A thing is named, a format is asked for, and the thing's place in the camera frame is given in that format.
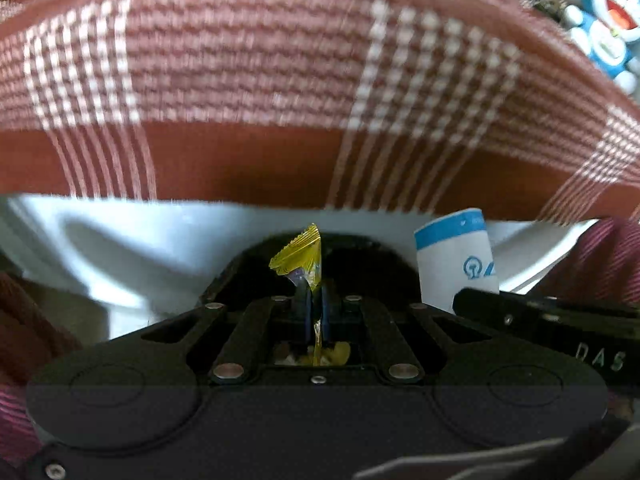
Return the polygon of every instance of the paper with blue stripe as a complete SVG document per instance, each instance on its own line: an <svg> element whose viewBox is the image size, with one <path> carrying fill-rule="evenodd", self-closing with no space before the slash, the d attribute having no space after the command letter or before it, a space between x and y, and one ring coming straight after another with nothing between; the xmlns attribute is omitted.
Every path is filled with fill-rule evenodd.
<svg viewBox="0 0 640 480"><path fill-rule="evenodd" d="M418 229L414 233L415 248L419 251L449 238L485 230L486 225L482 211L466 209L430 222Z"/></svg>

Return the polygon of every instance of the yellow foil packet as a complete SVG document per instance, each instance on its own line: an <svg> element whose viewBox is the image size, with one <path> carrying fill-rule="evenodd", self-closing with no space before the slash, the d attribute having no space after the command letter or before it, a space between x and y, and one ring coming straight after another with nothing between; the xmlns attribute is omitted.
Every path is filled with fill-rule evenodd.
<svg viewBox="0 0 640 480"><path fill-rule="evenodd" d="M320 231L311 224L269 262L269 268L298 284L299 273L316 290L321 279Z"/></svg>

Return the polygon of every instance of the screw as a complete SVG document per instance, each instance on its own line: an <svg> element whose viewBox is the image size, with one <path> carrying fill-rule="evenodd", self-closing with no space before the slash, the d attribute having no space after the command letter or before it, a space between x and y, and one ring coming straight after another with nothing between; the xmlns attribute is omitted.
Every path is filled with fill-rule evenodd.
<svg viewBox="0 0 640 480"><path fill-rule="evenodd" d="M65 480L66 470L60 464L51 463L44 468L44 473L51 480Z"/></svg>
<svg viewBox="0 0 640 480"><path fill-rule="evenodd" d="M418 367L408 363L398 363L389 367L389 375L394 379L415 379L419 374Z"/></svg>
<svg viewBox="0 0 640 480"><path fill-rule="evenodd" d="M213 374L219 379L239 379L244 374L244 368L238 363L222 363L213 368Z"/></svg>

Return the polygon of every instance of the checkered pattern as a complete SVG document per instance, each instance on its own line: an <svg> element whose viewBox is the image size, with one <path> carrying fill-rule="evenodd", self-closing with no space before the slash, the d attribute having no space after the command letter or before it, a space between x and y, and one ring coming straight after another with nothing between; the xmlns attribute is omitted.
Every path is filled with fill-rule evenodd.
<svg viewBox="0 0 640 480"><path fill-rule="evenodd" d="M0 128L44 132L72 196L476 205L564 223L603 214L625 189L618 213L640 215L640 112L516 0L451 1L17 4L4 23L20 12L31 26L2 37L0 25ZM181 138L222 150L217 165ZM241 153L260 154L255 192L232 165ZM283 170L296 156L328 164L300 203L281 202L282 178L310 177Z"/></svg>

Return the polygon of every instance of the white plush toy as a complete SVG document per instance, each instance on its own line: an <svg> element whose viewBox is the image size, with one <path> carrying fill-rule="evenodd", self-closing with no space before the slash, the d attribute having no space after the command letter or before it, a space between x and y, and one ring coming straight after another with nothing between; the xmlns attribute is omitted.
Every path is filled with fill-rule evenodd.
<svg viewBox="0 0 640 480"><path fill-rule="evenodd" d="M573 42L626 94L638 84L640 60L635 58L625 41L591 13L594 0L565 0L571 3L562 13L563 25Z"/></svg>

